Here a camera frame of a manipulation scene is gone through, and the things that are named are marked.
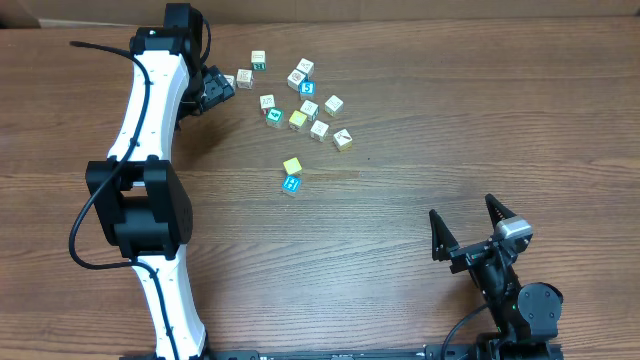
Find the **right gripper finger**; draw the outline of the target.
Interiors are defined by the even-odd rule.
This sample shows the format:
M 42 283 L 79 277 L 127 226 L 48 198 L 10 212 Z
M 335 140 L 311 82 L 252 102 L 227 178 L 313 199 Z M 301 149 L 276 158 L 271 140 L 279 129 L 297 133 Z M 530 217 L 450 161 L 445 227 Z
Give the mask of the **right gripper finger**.
M 485 196 L 485 203 L 493 226 L 496 226 L 500 221 L 516 217 L 513 211 L 492 194 Z
M 435 209 L 429 212 L 432 233 L 432 259 L 445 261 L 451 259 L 451 253 L 459 249 L 459 243 Z

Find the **blue symbol block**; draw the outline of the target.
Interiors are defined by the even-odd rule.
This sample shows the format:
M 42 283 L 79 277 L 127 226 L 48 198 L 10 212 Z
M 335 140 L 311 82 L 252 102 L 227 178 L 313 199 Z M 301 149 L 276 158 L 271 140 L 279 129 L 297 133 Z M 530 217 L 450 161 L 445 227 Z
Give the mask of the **blue symbol block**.
M 287 175 L 282 183 L 281 188 L 285 194 L 288 194 L 290 196 L 296 196 L 299 192 L 300 185 L 301 185 L 300 178 L 293 175 Z

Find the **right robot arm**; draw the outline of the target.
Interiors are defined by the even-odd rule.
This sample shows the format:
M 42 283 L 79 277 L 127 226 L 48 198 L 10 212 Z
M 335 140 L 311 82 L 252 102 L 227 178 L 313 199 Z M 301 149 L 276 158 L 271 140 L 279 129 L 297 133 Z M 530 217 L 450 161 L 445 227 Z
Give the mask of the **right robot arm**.
M 522 285 L 513 269 L 530 245 L 533 228 L 491 194 L 485 196 L 493 233 L 487 239 L 460 246 L 442 217 L 432 209 L 432 258 L 449 261 L 453 274 L 467 271 L 480 290 L 484 304 L 461 319 L 445 337 L 438 359 L 561 359 L 558 336 L 563 294 L 554 286 L 536 282 Z M 482 333 L 462 350 L 449 345 L 461 327 L 482 311 L 490 312 L 496 331 Z

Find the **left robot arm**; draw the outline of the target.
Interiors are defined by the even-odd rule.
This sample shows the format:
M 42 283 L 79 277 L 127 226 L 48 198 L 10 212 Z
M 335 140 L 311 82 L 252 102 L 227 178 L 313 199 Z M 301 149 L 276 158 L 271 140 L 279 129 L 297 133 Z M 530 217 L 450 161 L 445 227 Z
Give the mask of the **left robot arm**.
M 123 124 L 106 159 L 87 165 L 90 192 L 69 235 L 69 253 L 90 209 L 107 242 L 119 249 L 115 268 L 132 269 L 142 286 L 155 329 L 152 359 L 208 359 L 208 333 L 198 316 L 186 255 L 193 232 L 190 198 L 171 163 L 180 121 L 228 100 L 234 87 L 215 66 L 211 29 L 189 3 L 169 3 L 160 27 L 141 27 L 117 55 L 133 63 Z

